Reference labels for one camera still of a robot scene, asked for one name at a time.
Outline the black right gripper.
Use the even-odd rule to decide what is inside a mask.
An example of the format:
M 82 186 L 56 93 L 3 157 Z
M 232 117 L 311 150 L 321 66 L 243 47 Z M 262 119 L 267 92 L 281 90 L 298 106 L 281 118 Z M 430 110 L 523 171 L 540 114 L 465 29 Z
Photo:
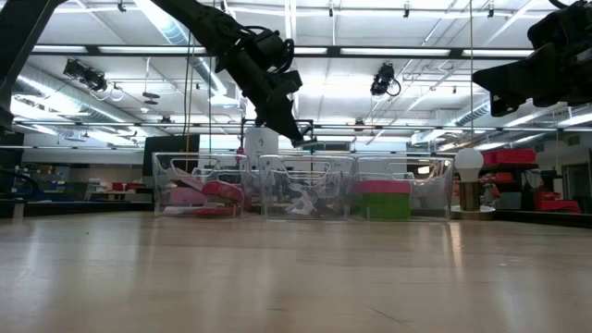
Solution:
M 529 28 L 534 52 L 516 62 L 478 70 L 472 81 L 490 92 L 490 114 L 503 117 L 530 100 L 535 107 L 591 101 L 591 3 L 576 1 Z

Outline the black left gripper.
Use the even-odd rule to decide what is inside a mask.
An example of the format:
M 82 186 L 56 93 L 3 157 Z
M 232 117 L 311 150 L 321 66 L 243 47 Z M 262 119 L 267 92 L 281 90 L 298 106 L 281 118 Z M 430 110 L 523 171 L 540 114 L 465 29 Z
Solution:
M 255 108 L 255 126 L 266 127 L 292 142 L 304 137 L 291 113 L 291 95 L 302 87 L 300 73 L 291 68 L 295 42 L 276 31 L 247 30 L 216 56 L 216 69 L 225 70 Z

